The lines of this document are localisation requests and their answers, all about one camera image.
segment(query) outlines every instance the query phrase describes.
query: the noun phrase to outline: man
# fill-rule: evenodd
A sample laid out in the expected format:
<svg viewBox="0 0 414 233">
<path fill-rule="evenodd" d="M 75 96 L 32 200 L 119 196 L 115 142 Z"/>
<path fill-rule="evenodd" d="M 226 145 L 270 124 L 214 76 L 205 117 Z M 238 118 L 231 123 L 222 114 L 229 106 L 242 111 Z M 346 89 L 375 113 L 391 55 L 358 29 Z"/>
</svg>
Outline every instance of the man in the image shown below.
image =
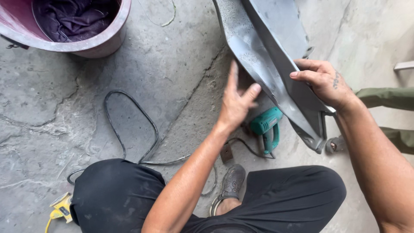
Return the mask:
<svg viewBox="0 0 414 233">
<path fill-rule="evenodd" d="M 299 59 L 291 78 L 308 82 L 337 110 L 362 192 L 380 232 L 414 232 L 414 169 L 375 123 L 368 109 L 326 61 Z M 192 212 L 209 172 L 230 133 L 246 117 L 260 86 L 240 96 L 232 62 L 217 123 L 171 181 L 122 159 L 97 162 L 76 180 L 71 213 L 84 233 L 251 233 L 321 231 L 343 202 L 342 179 L 322 166 L 250 172 L 243 202 L 238 191 L 244 169 L 224 176 L 209 218 Z"/>
<path fill-rule="evenodd" d="M 364 88 L 354 92 L 367 108 L 384 106 L 414 111 L 414 87 Z M 414 155 L 414 130 L 380 127 L 385 136 L 401 153 Z M 345 149 L 344 137 L 331 138 L 326 142 L 326 151 L 335 153 Z"/>
</svg>

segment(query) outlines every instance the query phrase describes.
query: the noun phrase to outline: tattoo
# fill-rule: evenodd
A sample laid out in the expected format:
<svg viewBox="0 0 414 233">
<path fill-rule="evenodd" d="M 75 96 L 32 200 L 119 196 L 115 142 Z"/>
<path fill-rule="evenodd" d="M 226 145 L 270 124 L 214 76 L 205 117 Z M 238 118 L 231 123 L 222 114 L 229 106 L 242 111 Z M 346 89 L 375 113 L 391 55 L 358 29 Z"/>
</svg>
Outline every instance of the tattoo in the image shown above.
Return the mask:
<svg viewBox="0 0 414 233">
<path fill-rule="evenodd" d="M 341 75 L 339 74 L 339 72 L 335 70 L 335 78 L 334 78 L 334 83 L 333 83 L 333 85 L 332 85 L 332 87 L 333 87 L 334 89 L 338 89 L 338 83 L 339 83 L 339 77 L 340 77 L 340 76 L 341 76 Z"/>
</svg>

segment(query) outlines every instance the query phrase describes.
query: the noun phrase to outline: hand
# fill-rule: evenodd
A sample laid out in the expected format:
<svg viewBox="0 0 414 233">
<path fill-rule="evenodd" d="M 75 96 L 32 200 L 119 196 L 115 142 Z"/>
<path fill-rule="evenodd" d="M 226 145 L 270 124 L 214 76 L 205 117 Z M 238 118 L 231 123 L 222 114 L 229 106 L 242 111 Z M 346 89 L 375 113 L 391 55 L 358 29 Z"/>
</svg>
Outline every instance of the hand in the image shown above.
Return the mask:
<svg viewBox="0 0 414 233">
<path fill-rule="evenodd" d="M 229 71 L 229 80 L 224 90 L 223 103 L 221 105 L 220 116 L 217 126 L 227 133 L 233 132 L 249 111 L 249 108 L 257 106 L 254 102 L 262 88 L 259 84 L 253 83 L 244 93 L 237 91 L 238 66 L 236 61 L 232 61 Z"/>
<path fill-rule="evenodd" d="M 328 61 L 296 59 L 294 62 L 302 71 L 292 72 L 290 77 L 310 83 L 315 94 L 337 111 L 357 99 L 342 75 Z"/>
</svg>

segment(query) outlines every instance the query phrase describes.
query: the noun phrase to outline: foot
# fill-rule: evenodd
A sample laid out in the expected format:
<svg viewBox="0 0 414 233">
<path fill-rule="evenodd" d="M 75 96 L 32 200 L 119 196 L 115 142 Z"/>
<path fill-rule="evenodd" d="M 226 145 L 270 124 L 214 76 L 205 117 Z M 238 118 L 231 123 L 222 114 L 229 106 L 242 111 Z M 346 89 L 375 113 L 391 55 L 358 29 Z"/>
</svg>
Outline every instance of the foot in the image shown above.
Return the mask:
<svg viewBox="0 0 414 233">
<path fill-rule="evenodd" d="M 344 150 L 347 147 L 344 137 L 340 135 L 336 138 L 331 138 L 326 142 L 326 152 L 328 153 L 335 153 L 341 150 Z"/>
<path fill-rule="evenodd" d="M 217 215 L 225 214 L 225 213 L 229 212 L 230 210 L 232 210 L 232 209 L 234 209 L 234 208 L 236 208 L 236 207 L 238 207 L 240 205 L 241 205 L 241 201 L 239 201 L 236 198 L 227 198 L 227 199 L 224 199 L 219 204 L 219 206 L 217 207 L 216 216 Z"/>
<path fill-rule="evenodd" d="M 218 195 L 211 207 L 210 216 L 221 215 L 241 205 L 238 192 L 246 177 L 246 171 L 239 165 L 233 165 L 223 177 L 221 182 L 221 193 Z"/>
</svg>

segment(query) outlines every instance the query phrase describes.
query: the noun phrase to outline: power cord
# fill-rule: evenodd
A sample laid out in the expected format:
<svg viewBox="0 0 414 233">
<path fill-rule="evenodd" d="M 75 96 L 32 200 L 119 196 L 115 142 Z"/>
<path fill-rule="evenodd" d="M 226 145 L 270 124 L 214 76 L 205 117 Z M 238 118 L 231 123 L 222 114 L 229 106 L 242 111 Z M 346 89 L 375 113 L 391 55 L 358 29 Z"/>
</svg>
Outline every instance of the power cord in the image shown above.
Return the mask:
<svg viewBox="0 0 414 233">
<path fill-rule="evenodd" d="M 148 119 L 148 121 L 151 123 L 151 125 L 152 125 L 152 127 L 154 128 L 154 131 L 155 131 L 155 141 L 154 141 L 154 143 L 152 144 L 152 146 L 151 146 L 151 148 L 140 158 L 140 160 L 137 162 L 137 164 L 150 164 L 150 165 L 169 165 L 169 164 L 172 164 L 172 163 L 175 163 L 175 162 L 178 162 L 178 161 L 183 161 L 184 159 L 186 159 L 186 158 L 188 158 L 188 157 L 190 157 L 190 155 L 191 154 L 189 154 L 189 155 L 185 155 L 185 156 L 183 156 L 183 157 L 181 157 L 181 158 L 178 158 L 178 159 L 175 159 L 175 160 L 171 160 L 171 161 L 143 161 L 145 158 L 146 158 L 146 156 L 150 153 L 150 151 L 155 147 L 155 145 L 156 145 L 156 143 L 158 142 L 158 129 L 157 129 L 157 127 L 156 127 L 156 125 L 155 125 L 155 123 L 151 120 L 151 118 L 148 116 L 148 114 L 145 112 L 145 110 L 144 109 L 142 109 L 142 107 L 138 104 L 138 102 L 131 96 L 131 95 L 129 95 L 128 93 L 126 93 L 126 92 L 124 92 L 124 91 L 122 91 L 122 90 L 112 90 L 112 91 L 110 91 L 108 94 L 106 94 L 106 96 L 105 96 L 105 100 L 103 101 L 103 109 L 104 109 L 104 111 L 105 111 L 105 113 L 106 113 L 106 117 L 108 118 L 108 121 L 109 121 L 109 124 L 110 124 L 110 126 L 111 126 L 111 128 L 112 128 L 112 130 L 114 131 L 114 133 L 115 133 L 115 135 L 116 135 L 116 137 L 118 138 L 118 141 L 119 141 L 119 143 L 121 144 L 121 146 L 122 146 L 122 151 L 123 151 L 123 159 L 126 159 L 126 156 L 127 156 L 127 153 L 126 153 L 126 149 L 125 149 L 125 145 L 124 145 L 124 143 L 122 142 L 122 140 L 121 140 L 121 137 L 119 136 L 119 133 L 118 133 L 118 131 L 115 129 L 115 127 L 113 126 L 113 124 L 112 124 L 112 120 L 111 120 L 111 116 L 109 115 L 109 112 L 108 112 L 108 99 L 109 99 L 109 97 L 112 95 L 112 94 L 114 94 L 114 93 L 119 93 L 119 94 L 123 94 L 123 95 L 125 95 L 126 97 L 128 97 L 128 99 L 130 99 L 134 104 L 135 104 L 135 106 L 137 106 L 137 108 L 142 112 L 142 114 Z M 231 139 L 229 139 L 229 140 L 227 140 L 227 142 L 225 143 L 225 145 L 226 144 L 228 144 L 228 143 L 230 143 L 231 141 L 233 141 L 233 140 L 238 140 L 238 141 L 240 141 L 240 142 L 242 142 L 246 147 L 247 147 L 247 149 L 252 153 L 252 154 L 254 154 L 255 156 L 258 156 L 258 157 L 261 157 L 261 158 L 269 158 L 269 157 L 266 157 L 266 156 L 262 156 L 262 155 L 260 155 L 259 153 L 257 153 L 257 152 L 255 152 L 255 151 L 253 151 L 252 150 L 252 148 L 250 148 L 250 146 L 249 145 L 247 145 L 247 143 L 243 140 L 243 139 L 241 139 L 241 138 L 231 138 Z M 214 184 L 213 184 L 213 187 L 211 188 L 211 190 L 210 191 L 208 191 L 207 193 L 202 193 L 201 194 L 201 196 L 202 197 L 207 197 L 207 196 L 209 196 L 213 191 L 214 191 L 214 189 L 216 188 L 216 186 L 217 186 L 217 168 L 216 168 L 216 165 L 214 165 L 213 166 L 213 168 L 214 168 Z M 75 182 L 73 182 L 70 178 L 71 178 L 71 176 L 72 175 L 74 175 L 75 173 L 77 173 L 77 172 L 81 172 L 81 171 L 83 171 L 83 170 L 85 170 L 86 169 L 86 167 L 84 167 L 84 168 L 81 168 L 81 169 L 77 169 L 77 170 L 75 170 L 75 171 L 73 171 L 73 172 L 71 172 L 68 176 L 67 176 L 67 181 L 71 184 L 71 185 L 75 185 Z"/>
</svg>

